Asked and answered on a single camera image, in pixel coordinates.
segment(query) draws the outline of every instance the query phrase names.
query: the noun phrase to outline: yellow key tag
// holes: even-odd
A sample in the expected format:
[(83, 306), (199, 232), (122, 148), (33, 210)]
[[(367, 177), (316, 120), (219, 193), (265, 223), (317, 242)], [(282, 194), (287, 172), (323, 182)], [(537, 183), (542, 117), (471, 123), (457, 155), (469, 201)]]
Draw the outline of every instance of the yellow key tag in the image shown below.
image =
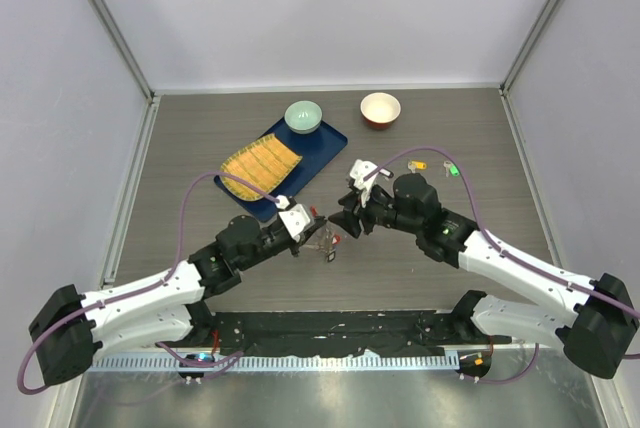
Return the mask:
[(426, 170), (427, 164), (424, 161), (411, 160), (409, 161), (409, 169), (411, 170)]

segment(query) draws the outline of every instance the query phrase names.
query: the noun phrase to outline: light green bowl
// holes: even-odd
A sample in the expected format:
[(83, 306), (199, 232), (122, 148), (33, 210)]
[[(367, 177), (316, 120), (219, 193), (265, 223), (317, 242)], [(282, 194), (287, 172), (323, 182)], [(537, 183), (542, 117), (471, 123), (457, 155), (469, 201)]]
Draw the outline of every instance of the light green bowl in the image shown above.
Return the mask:
[(284, 121), (291, 131), (307, 135), (320, 126), (322, 109), (313, 101), (296, 101), (287, 108)]

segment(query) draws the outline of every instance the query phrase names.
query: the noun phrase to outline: metal frame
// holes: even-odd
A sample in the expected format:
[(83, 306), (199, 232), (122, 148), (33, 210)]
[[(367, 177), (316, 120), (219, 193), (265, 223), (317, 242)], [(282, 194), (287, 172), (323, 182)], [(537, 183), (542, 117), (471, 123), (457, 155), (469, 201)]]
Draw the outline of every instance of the metal frame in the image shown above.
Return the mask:
[(300, 86), (238, 86), (204, 89), (158, 89), (156, 95), (227, 95), (237, 93), (304, 93), (324, 91), (387, 91), (387, 90), (451, 90), (459, 88), (500, 88), (500, 82), (478, 83), (384, 83)]
[(596, 396), (600, 400), (600, 408), (607, 421), (607, 426), (628, 427), (640, 426), (640, 419), (635, 410), (634, 392), (620, 389), (620, 381), (603, 380), (591, 377)]
[[(192, 348), (180, 350), (180, 354), (208, 352), (210, 348)], [(137, 351), (111, 355), (93, 364), (90, 373), (105, 372), (202, 372), (202, 368), (180, 367), (168, 353)], [(243, 356), (230, 370), (235, 373), (283, 373), (283, 372), (319, 372), (319, 371), (414, 371), (435, 370), (453, 371), (460, 369), (460, 360), (456, 350), (445, 350), (442, 356), (414, 356), (410, 358), (383, 358), (369, 350), (362, 356), (343, 358), (299, 358), (286, 356), (280, 358), (262, 356)]]
[(133, 211), (133, 203), (138, 191), (144, 160), (147, 157), (147, 150), (149, 149), (149, 142), (151, 141), (151, 134), (153, 133), (153, 126), (158, 114), (159, 104), (160, 98), (154, 98), (152, 103), (147, 107), (142, 124), (140, 125), (137, 137), (138, 142), (131, 160), (127, 181), (125, 182), (120, 201), (118, 202), (119, 208), (115, 227), (111, 235), (109, 248), (105, 255), (104, 268), (100, 274), (98, 283), (100, 287), (113, 285), (113, 283), (115, 283), (118, 265), (120, 264), (120, 256), (122, 255), (122, 248), (124, 247), (124, 240), (127, 236), (127, 229), (129, 228), (129, 220), (131, 219), (131, 213)]
[(553, 15), (558, 10), (558, 7), (562, 3), (562, 0), (546, 0), (538, 18), (534, 22), (524, 44), (520, 48), (516, 59), (514, 60), (507, 77), (502, 83), (501, 89), (503, 92), (508, 93), (516, 78), (520, 74), (522, 67), (526, 63), (527, 59), (531, 55), (531, 52), (538, 43), (538, 40), (542, 36), (542, 33), (549, 25), (549, 22), (553, 18)]
[(57, 393), (51, 404), (51, 412), (46, 428), (69, 428), (83, 378), (84, 376), (79, 376), (53, 388), (57, 390)]
[(133, 75), (133, 78), (136, 80), (140, 91), (142, 91), (142, 94), (146, 98), (147, 102), (151, 103), (154, 97), (153, 90), (149, 86), (147, 79), (142, 73), (142, 70), (140, 69), (140, 66), (138, 65), (135, 57), (133, 56), (129, 45), (125, 41), (124, 36), (122, 36), (122, 32), (118, 28), (113, 15), (109, 11), (109, 7), (104, 0), (89, 0), (89, 3), (93, 7), (96, 15), (100, 19), (100, 22), (107, 31), (109, 38), (111, 38), (111, 41), (113, 41), (113, 44), (118, 50), (118, 53), (120, 53), (120, 56), (122, 56), (122, 59), (127, 65), (127, 68), (129, 68), (131, 75)]
[(540, 191), (538, 190), (538, 185), (535, 181), (536, 176), (531, 163), (529, 163), (529, 156), (524, 141), (524, 135), (520, 127), (520, 122), (511, 105), (510, 96), (503, 90), (500, 90), (500, 97), (502, 98), (502, 106), (504, 107), (505, 114), (507, 115), (507, 120), (509, 121), (509, 126), (511, 127), (511, 133), (513, 134), (513, 140), (516, 143), (518, 155), (520, 155), (520, 162), (522, 163), (522, 167), (524, 168), (524, 174), (527, 178), (529, 189), (531, 190), (533, 204), (535, 205), (536, 211), (538, 212), (538, 218), (540, 219), (540, 224), (542, 225), (542, 231), (544, 233), (545, 239), (547, 240), (547, 248), (551, 253), (551, 260), (553, 261), (553, 264), (555, 266), (562, 268), (563, 256), (560, 253), (559, 247), (555, 243), (555, 238), (553, 236), (555, 230), (551, 226), (551, 221), (549, 220), (549, 217), (547, 216), (544, 208), (547, 205), (544, 202)]

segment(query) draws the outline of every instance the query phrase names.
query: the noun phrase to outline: white wall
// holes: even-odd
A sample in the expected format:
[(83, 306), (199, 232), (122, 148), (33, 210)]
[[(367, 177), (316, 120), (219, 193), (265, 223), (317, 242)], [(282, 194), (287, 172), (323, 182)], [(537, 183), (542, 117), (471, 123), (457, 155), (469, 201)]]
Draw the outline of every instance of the white wall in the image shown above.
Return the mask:
[(106, 0), (155, 89), (502, 81), (544, 0)]
[[(565, 0), (512, 93), (564, 263), (622, 278), (636, 307), (639, 34), (638, 0)], [(620, 371), (635, 409), (640, 362), (623, 362)]]
[(15, 384), (27, 327), (56, 288), (95, 287), (145, 103), (87, 0), (0, 16), (0, 425), (42, 428), (52, 390)]

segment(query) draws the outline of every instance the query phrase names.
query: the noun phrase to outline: gray table surface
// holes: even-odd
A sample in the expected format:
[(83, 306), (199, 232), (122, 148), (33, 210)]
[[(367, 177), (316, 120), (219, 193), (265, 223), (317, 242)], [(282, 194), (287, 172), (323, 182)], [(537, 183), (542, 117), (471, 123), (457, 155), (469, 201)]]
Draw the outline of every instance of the gray table surface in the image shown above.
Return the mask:
[[(367, 128), (359, 112), (369, 92), (261, 93), (164, 96), (127, 233), (117, 283), (169, 267), (177, 239), (178, 209), (191, 180), (221, 163), (277, 121), (294, 101), (308, 99), (349, 138), (348, 146), (297, 195), (322, 214), (338, 211), (346, 173), (356, 158), (382, 162), (421, 144), (445, 147), (471, 175), (483, 218), (507, 242), (549, 261), (539, 219), (498, 90), (438, 89), (391, 92), (402, 114), (387, 131)], [(408, 172), (406, 161), (396, 173)], [(447, 178), (443, 159), (428, 162), (427, 179), (443, 204), (471, 216), (462, 181)], [(186, 257), (213, 241), (243, 210), (212, 183), (195, 190), (186, 215)], [(209, 300), (214, 310), (345, 310), (451, 308), (469, 289), (518, 300), (496, 283), (426, 258), (409, 235), (377, 229), (344, 239), (327, 264), (312, 250), (282, 254), (243, 274), (243, 283)]]

